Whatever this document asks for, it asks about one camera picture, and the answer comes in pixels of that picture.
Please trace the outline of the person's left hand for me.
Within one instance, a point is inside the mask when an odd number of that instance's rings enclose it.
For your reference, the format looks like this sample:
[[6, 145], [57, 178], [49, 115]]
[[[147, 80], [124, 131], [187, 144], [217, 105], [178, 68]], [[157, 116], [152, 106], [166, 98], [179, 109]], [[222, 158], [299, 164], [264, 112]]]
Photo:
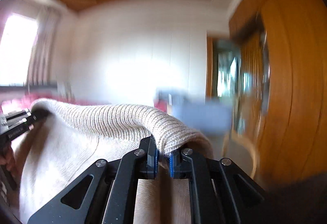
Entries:
[[16, 168], [15, 156], [11, 145], [7, 147], [4, 154], [1, 154], [0, 164], [4, 165], [9, 172]]

